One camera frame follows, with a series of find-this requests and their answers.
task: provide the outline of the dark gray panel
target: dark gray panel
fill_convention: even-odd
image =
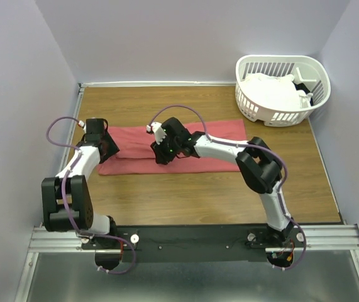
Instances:
[[[309,252],[295,269],[269,264],[138,264],[123,276],[97,272],[91,254],[43,254],[29,301],[359,302],[351,255]]]

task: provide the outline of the basket rim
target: basket rim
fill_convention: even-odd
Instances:
[[[309,107],[309,108],[304,108],[304,109],[296,109],[296,110],[293,110],[293,111],[284,111],[284,110],[276,110],[276,109],[272,109],[272,108],[267,108],[267,107],[264,107],[254,101],[254,102],[257,106],[260,106],[261,108],[265,108],[267,110],[272,110],[272,111],[275,111],[275,112],[282,112],[282,113],[296,113],[296,112],[306,112],[306,111],[310,111],[310,110],[315,110],[317,108],[320,108],[321,106],[323,106],[324,104],[326,104],[326,102],[328,101],[329,97],[330,97],[330,92],[331,92],[331,86],[330,86],[330,80],[329,80],[329,76],[328,76],[328,73],[326,72],[326,69],[324,69],[322,63],[320,63],[318,60],[312,58],[312,57],[308,57],[307,55],[244,55],[243,57],[241,57],[237,62],[236,62],[236,67],[235,67],[235,76],[236,76],[236,86],[239,87],[240,91],[242,92],[242,94],[246,97],[246,94],[242,91],[242,88],[241,86],[239,85],[239,83],[241,82],[241,79],[240,79],[240,75],[238,73],[238,69],[239,69],[239,66],[240,66],[240,63],[246,59],[246,58],[261,58],[261,57],[272,57],[272,58],[305,58],[305,59],[309,59],[309,60],[312,60],[313,62],[317,63],[320,68],[322,68],[322,70],[324,71],[324,76],[326,77],[326,82],[327,82],[327,85],[329,87],[328,89],[328,92],[326,94],[326,97],[319,103],[319,104],[316,104],[312,107]]]

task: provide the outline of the laundry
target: laundry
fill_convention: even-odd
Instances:
[[[297,90],[293,80],[292,74],[284,77],[248,74],[240,86],[249,99],[268,109],[294,111],[310,107],[312,94]]]
[[[215,137],[229,140],[246,140],[243,120],[210,121],[206,123],[209,133]],[[192,133],[203,131],[201,123],[185,124]],[[154,136],[146,133],[145,126],[108,128],[120,151],[98,165],[101,175],[119,174],[163,174],[163,173],[201,173],[201,172],[235,172],[237,165],[223,160],[186,157],[174,159],[169,165],[155,162],[155,154],[150,145]]]

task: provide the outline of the wood surface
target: wood surface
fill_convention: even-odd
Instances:
[[[107,87],[84,91],[79,119],[98,117],[113,126],[145,126],[169,104],[186,104],[206,121],[244,120],[248,138],[261,137],[289,167],[284,184],[287,207],[300,222],[340,221],[308,121],[271,128],[252,123],[240,113],[235,88]],[[198,121],[191,111],[169,109],[157,121],[174,116],[183,123]],[[82,131],[76,128],[73,142]],[[201,174],[132,174],[100,176],[94,171],[89,190],[95,211],[111,215],[120,225],[264,223],[258,194],[239,172]]]

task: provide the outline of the white wall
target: white wall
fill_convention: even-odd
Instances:
[[[359,0],[352,0],[319,56],[331,81],[325,110],[312,117],[343,217],[359,224]]]
[[[0,302],[14,300],[41,221],[41,180],[61,156],[45,130],[72,111],[76,95],[77,81],[34,1],[0,1]],[[66,132],[62,125],[53,136]]]
[[[314,55],[349,0],[36,0],[79,82],[234,81],[245,54]]]

